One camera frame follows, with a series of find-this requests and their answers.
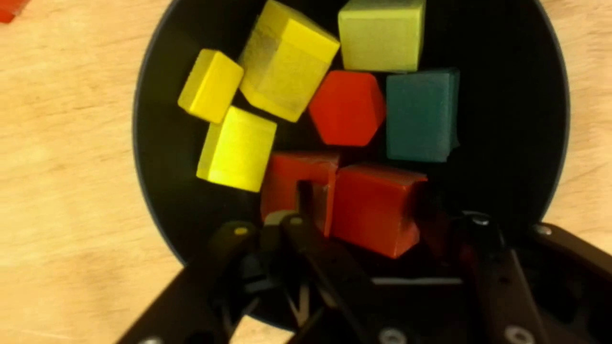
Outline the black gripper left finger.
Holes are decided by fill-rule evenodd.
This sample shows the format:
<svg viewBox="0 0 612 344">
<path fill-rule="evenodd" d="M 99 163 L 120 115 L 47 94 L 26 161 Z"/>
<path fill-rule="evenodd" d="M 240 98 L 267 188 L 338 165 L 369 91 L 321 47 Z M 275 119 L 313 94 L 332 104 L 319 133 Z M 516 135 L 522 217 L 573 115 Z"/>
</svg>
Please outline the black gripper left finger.
<svg viewBox="0 0 612 344">
<path fill-rule="evenodd" d="M 326 188 L 317 182 L 298 184 L 298 211 L 321 232 L 326 234 Z"/>
</svg>

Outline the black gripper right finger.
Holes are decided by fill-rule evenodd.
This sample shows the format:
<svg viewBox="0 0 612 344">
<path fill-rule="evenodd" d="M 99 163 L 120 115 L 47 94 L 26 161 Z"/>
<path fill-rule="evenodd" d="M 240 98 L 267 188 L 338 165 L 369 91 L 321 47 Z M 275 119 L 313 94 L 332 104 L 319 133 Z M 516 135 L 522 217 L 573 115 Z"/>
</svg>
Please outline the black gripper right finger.
<svg viewBox="0 0 612 344">
<path fill-rule="evenodd" d="M 420 240 L 441 263 L 460 263 L 466 253 L 466 230 L 462 217 L 451 215 L 443 196 L 435 188 L 422 188 L 416 201 L 416 224 Z"/>
</svg>

